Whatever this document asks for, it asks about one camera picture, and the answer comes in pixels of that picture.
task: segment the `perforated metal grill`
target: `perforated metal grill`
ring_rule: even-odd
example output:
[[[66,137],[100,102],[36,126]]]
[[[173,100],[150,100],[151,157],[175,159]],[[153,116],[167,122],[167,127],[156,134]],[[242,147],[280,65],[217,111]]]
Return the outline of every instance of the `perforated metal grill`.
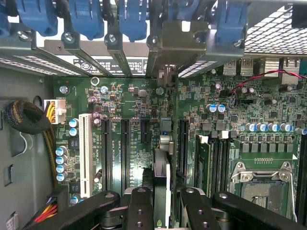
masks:
[[[245,54],[307,54],[307,29],[292,29],[292,6],[278,11],[248,29]]]
[[[54,72],[50,72],[50,71],[47,71],[47,70],[35,68],[33,66],[28,66],[28,65],[16,62],[16,61],[11,61],[11,60],[7,60],[7,59],[3,59],[3,58],[0,58],[0,63],[11,65],[11,66],[17,66],[19,68],[28,69],[28,70],[39,72],[39,73],[43,73],[43,74],[46,74],[46,75],[57,75]]]
[[[35,57],[35,56],[17,56],[17,55],[15,55],[14,57],[21,58],[23,60],[36,63],[38,65],[45,66],[45,67],[48,67],[50,69],[54,69],[56,71],[62,72],[63,74],[67,74],[67,75],[80,75],[79,73],[76,73],[76,72],[71,71],[69,69],[66,69],[66,68],[64,68],[62,66],[58,66],[56,64],[53,64],[53,63],[48,62],[48,61],[45,61],[45,60],[43,60],[41,58],[38,58],[38,57]]]

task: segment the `expansion slot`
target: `expansion slot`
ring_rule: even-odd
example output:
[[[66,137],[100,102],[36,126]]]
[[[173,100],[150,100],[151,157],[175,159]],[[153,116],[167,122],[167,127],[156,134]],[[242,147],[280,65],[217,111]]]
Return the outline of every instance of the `expansion slot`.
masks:
[[[150,120],[141,119],[141,143],[150,142]]]
[[[112,187],[112,139],[111,121],[103,119],[101,121],[101,170],[102,170],[102,190],[111,190]]]
[[[179,120],[179,134],[178,134],[178,168],[184,176],[187,176],[188,164],[188,138],[189,122],[185,119]]]
[[[90,197],[93,192],[92,115],[79,115],[80,195]]]
[[[125,189],[130,186],[130,120],[121,120],[121,190],[122,195]]]

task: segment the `solid capacitor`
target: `solid capacitor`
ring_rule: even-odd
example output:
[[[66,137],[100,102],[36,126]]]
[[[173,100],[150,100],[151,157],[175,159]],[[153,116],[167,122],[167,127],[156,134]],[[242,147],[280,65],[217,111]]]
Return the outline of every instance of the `solid capacitor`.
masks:
[[[57,175],[57,181],[64,181],[65,178],[68,176],[68,173],[66,171],[60,173]]]
[[[62,172],[64,172],[66,169],[67,169],[67,164],[66,164],[66,163],[63,163],[63,164],[58,165],[58,166],[56,167],[56,171],[57,171],[58,173],[62,173]]]
[[[282,123],[280,125],[280,130],[285,131],[285,132],[290,132],[291,131],[291,125]]]
[[[74,118],[69,121],[69,127],[76,128],[79,125],[79,120],[77,118]]]
[[[246,128],[247,131],[254,132],[255,131],[255,124],[247,123],[245,125],[245,128]]]
[[[216,105],[214,105],[214,104],[208,104],[208,105],[206,106],[206,109],[207,109],[209,112],[214,113],[214,112],[216,112]]]
[[[63,164],[66,161],[67,161],[67,156],[66,155],[62,155],[62,156],[56,158],[56,163],[57,164]]]
[[[264,132],[265,130],[266,130],[266,125],[265,124],[261,124],[261,123],[258,123],[257,125],[256,125],[256,129],[257,129],[257,131],[261,131],[261,132]]]
[[[307,129],[305,129],[305,128],[296,128],[295,132],[297,134],[300,134],[300,135],[306,135],[307,134]]]
[[[277,132],[278,125],[277,124],[273,124],[273,123],[269,123],[268,124],[268,130],[273,131],[273,132]]]
[[[57,156],[62,156],[64,154],[66,154],[66,153],[67,153],[67,148],[65,146],[63,146],[63,145],[56,149],[56,155]]]

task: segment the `blue latch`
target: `blue latch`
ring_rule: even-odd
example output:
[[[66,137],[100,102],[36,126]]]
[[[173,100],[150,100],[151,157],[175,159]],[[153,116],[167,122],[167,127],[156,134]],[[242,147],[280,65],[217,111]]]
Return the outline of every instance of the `blue latch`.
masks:
[[[102,38],[105,35],[105,25],[99,0],[69,0],[71,22],[76,32],[88,40]]]
[[[233,43],[242,39],[246,25],[248,3],[218,1],[214,14],[216,19],[215,42],[219,45]]]
[[[24,25],[43,37],[58,33],[58,18],[52,0],[17,0],[17,10]]]
[[[127,7],[125,0],[119,0],[119,29],[131,42],[146,38],[146,11],[146,0],[142,0],[142,6],[139,0],[128,0]]]
[[[0,3],[0,37],[7,37],[10,35],[10,25],[5,6]]]

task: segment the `black pcie slot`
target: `black pcie slot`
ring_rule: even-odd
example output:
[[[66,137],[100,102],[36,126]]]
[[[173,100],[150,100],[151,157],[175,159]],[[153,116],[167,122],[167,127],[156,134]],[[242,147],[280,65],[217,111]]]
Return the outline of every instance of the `black pcie slot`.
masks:
[[[150,119],[141,119],[141,143],[150,142]]]
[[[103,119],[101,121],[101,142],[102,190],[104,191],[112,189],[112,138],[110,119]]]
[[[120,122],[121,131],[121,191],[130,186],[130,120],[122,119]]]
[[[187,176],[189,122],[179,119],[178,125],[178,168],[184,176]]]
[[[296,189],[296,206],[298,222],[307,226],[307,136],[302,136],[299,156],[298,183]]]

